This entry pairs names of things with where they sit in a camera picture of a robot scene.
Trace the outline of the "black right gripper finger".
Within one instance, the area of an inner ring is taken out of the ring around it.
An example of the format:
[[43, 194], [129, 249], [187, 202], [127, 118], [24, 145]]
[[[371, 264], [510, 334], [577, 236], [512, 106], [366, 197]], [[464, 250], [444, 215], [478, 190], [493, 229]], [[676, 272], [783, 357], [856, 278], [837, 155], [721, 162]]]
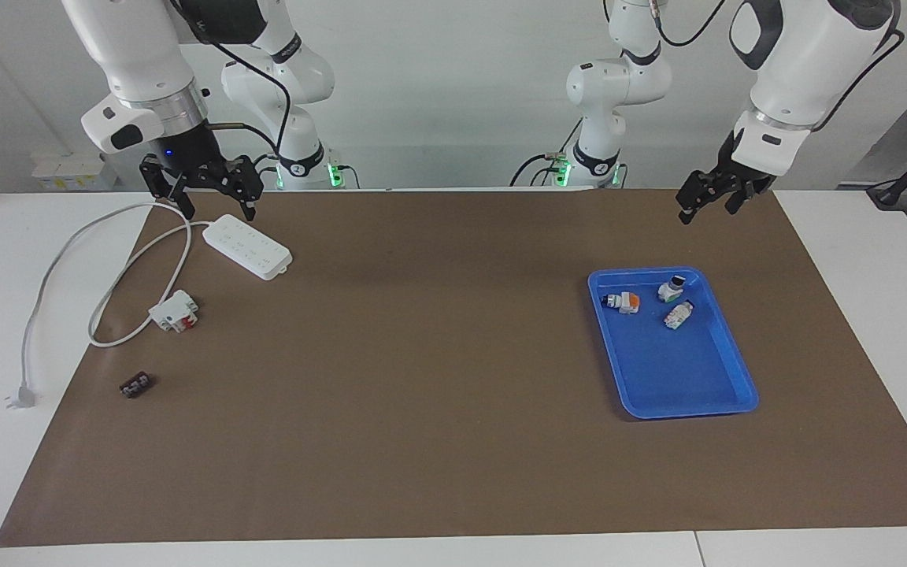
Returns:
[[247, 222], [253, 222], [259, 200], [259, 172], [254, 161], [246, 155], [224, 162], [222, 194], [239, 204]]
[[188, 221], [194, 218], [195, 207], [186, 194], [187, 177], [185, 175], [177, 176], [176, 182], [170, 183], [167, 180], [167, 171], [158, 157], [142, 158], [138, 171], [152, 197], [173, 205]]

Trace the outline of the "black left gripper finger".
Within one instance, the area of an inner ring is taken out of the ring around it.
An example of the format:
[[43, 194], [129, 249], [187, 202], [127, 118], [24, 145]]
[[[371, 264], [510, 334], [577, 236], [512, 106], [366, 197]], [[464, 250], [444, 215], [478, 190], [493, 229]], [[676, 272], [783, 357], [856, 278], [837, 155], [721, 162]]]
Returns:
[[716, 176], [711, 172], [693, 171], [677, 191], [676, 203], [681, 209], [678, 219], [683, 225], [692, 222], [702, 207], [716, 201]]
[[731, 186], [731, 196], [726, 201], [728, 214], [735, 215], [746, 201], [755, 196], [764, 194], [774, 183], [774, 177], [757, 177], [756, 179], [741, 179], [738, 177]]

